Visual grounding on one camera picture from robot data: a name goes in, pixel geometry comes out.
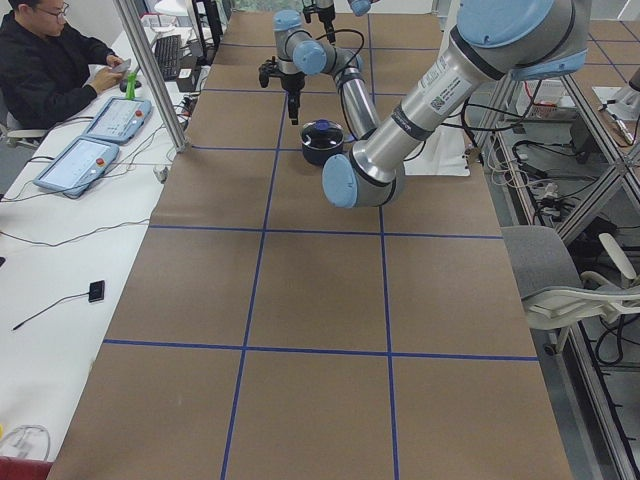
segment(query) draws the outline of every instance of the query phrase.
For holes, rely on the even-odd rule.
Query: small black device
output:
[[[180,35],[169,35],[156,40],[153,54],[158,62],[162,79],[175,80],[180,73]]]
[[[104,280],[89,284],[89,303],[104,300]]]
[[[194,55],[187,55],[180,59],[180,73],[176,78],[176,85],[181,92],[197,91],[198,78],[202,66]]]

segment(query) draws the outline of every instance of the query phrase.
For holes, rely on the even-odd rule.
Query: table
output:
[[[120,35],[113,48],[132,57],[126,36]],[[151,98],[142,78],[136,90]],[[175,103],[182,98],[175,84],[168,85]],[[116,88],[99,96],[77,116],[95,115]],[[54,129],[35,153],[56,156],[80,135],[87,122],[71,122]],[[24,239],[58,243],[101,227],[113,227],[71,243],[51,248],[34,246],[0,236],[0,251],[7,257],[0,269],[0,352],[3,379],[0,395],[0,423],[5,433],[20,425],[43,425],[51,434],[49,459],[55,458],[84,388],[91,365],[104,338],[123,290],[127,275],[144,237],[148,219],[162,185],[153,169],[170,165],[175,152],[153,111],[138,135],[121,147],[112,174],[125,175],[98,181],[79,199],[46,195],[20,203],[1,203],[2,231]],[[149,139],[149,147],[135,158],[132,154]],[[26,198],[43,193],[27,185],[45,168],[40,159],[28,163],[16,179],[7,198]],[[11,328],[56,300],[88,291],[89,283],[106,281],[104,302],[89,304],[86,298],[63,302],[35,318],[20,330]],[[42,458],[44,437],[34,439],[29,458]]]
[[[481,167],[328,205],[258,87],[271,23],[231,19],[49,478],[571,478]],[[387,115],[437,19],[346,26]],[[340,118],[333,88],[301,124]]]

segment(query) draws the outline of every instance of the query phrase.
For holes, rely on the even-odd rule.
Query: green object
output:
[[[136,72],[131,72],[127,77],[127,93],[125,94],[127,100],[136,98],[136,76]]]

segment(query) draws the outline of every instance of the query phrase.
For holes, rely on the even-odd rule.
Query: black stand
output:
[[[220,45],[220,38],[222,37],[222,22],[220,21],[220,13],[218,12],[218,4],[214,0],[191,0],[193,5],[193,12],[196,17],[196,26],[198,28],[198,36],[200,37],[200,47],[202,48],[202,55],[198,58],[199,65],[211,65],[213,58],[216,55],[218,46]],[[204,31],[202,29],[202,19],[200,18],[200,12],[198,10],[198,4],[204,5],[205,15],[207,17],[207,23],[211,30],[213,37],[213,45],[207,45],[204,38]]]

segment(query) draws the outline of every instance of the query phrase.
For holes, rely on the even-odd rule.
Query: aluminum profile pole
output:
[[[120,20],[124,26],[129,43],[133,53],[138,60],[138,65],[144,73],[145,79],[151,88],[151,93],[156,103],[156,108],[160,111],[160,116],[164,122],[164,126],[171,136],[171,141],[176,152],[183,152],[187,146],[187,139],[184,131],[178,122],[178,117],[173,109],[173,102],[167,92],[160,69],[156,63],[156,59],[151,51],[147,36],[144,33],[140,19],[138,18],[138,10],[133,0],[113,0],[118,10]]]

